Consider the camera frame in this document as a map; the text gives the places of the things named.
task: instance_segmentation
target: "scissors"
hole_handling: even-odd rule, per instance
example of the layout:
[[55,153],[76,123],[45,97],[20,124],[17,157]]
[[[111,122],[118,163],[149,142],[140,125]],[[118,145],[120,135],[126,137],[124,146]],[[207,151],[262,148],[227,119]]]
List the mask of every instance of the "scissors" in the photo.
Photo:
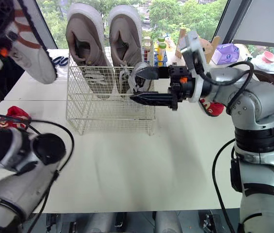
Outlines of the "scissors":
[[53,63],[54,65],[59,65],[61,67],[65,67],[66,65],[68,65],[68,58],[67,57],[63,57],[63,56],[59,56],[53,59]]

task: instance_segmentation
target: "shoe insole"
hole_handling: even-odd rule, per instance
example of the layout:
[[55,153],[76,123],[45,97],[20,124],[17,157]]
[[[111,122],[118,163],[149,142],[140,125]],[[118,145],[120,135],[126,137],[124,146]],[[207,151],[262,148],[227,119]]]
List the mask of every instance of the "shoe insole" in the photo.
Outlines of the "shoe insole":
[[87,60],[90,54],[90,44],[87,42],[80,42],[76,39],[75,47],[77,55],[80,58],[85,58]]
[[129,48],[129,45],[122,40],[121,34],[119,34],[118,40],[115,43],[115,45],[116,45],[116,50],[117,50],[117,53],[118,53],[118,57],[121,60],[123,60],[128,48]]

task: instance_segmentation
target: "white table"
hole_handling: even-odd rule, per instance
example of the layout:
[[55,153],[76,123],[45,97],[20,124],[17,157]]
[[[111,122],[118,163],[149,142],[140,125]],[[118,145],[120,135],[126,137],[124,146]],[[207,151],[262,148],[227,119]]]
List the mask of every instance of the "white table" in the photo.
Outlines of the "white table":
[[[158,89],[166,90],[168,80],[159,83]],[[230,116],[223,113],[209,117],[197,103],[186,101],[179,104],[176,112],[157,107],[153,136],[146,132],[80,136],[65,119],[65,99],[58,101],[55,94],[44,93],[47,90],[57,93],[59,87],[54,82],[42,90],[36,82],[30,86],[35,95],[19,93],[21,100],[0,103],[0,114],[6,114],[10,106],[16,105],[33,118],[63,124],[73,132],[73,158],[51,189],[45,212],[220,208],[211,167],[219,148],[234,138]],[[69,137],[64,132],[45,124],[32,125],[41,132],[58,134],[67,150],[70,149]],[[216,174],[226,208],[236,208],[240,206],[241,194],[230,185],[230,150],[231,147],[221,154]],[[0,179],[7,174],[10,172],[0,170]]]
[[[67,57],[69,50],[48,50],[53,59],[58,56]],[[52,84],[42,84],[32,78],[27,72],[16,82],[4,100],[66,100],[68,66],[58,68],[58,78]]]

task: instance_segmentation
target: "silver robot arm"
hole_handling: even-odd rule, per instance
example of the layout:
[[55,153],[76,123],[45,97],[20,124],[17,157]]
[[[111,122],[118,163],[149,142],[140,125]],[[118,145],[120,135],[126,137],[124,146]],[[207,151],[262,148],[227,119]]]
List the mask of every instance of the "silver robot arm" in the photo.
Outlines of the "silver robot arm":
[[[197,43],[196,36],[187,36],[189,45]],[[184,51],[188,67],[196,68],[202,50]],[[206,67],[203,59],[199,63]],[[231,81],[243,70],[233,67],[209,70],[215,81]],[[232,85],[212,85],[206,99],[228,106],[245,82],[247,75]],[[274,232],[274,86],[251,80],[231,106],[230,115],[235,126],[236,158],[231,161],[231,183],[242,192],[238,232]]]
[[130,98],[173,110],[178,102],[196,102],[200,97],[225,105],[235,126],[231,184],[242,193],[238,232],[273,233],[274,86],[250,79],[254,69],[250,63],[242,62],[250,71],[209,69],[196,32],[188,32],[181,44],[186,66],[147,67],[136,74],[144,79],[170,79],[168,93],[141,92]]
[[0,180],[0,233],[20,232],[57,178],[65,146],[54,134],[32,137],[11,128],[0,129],[0,147],[0,168],[15,172]]

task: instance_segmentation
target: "white wire basket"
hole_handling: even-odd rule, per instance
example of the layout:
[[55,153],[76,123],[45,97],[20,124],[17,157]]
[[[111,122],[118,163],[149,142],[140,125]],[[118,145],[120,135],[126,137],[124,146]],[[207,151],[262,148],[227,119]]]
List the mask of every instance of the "white wire basket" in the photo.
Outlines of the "white wire basket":
[[[112,64],[110,47],[106,56]],[[153,50],[147,54],[153,65]],[[118,92],[121,67],[78,66],[69,55],[66,119],[82,135],[84,132],[147,132],[153,134],[155,107],[132,101],[131,94]],[[109,77],[107,84],[91,83],[87,74]],[[149,91],[154,91],[153,82]]]

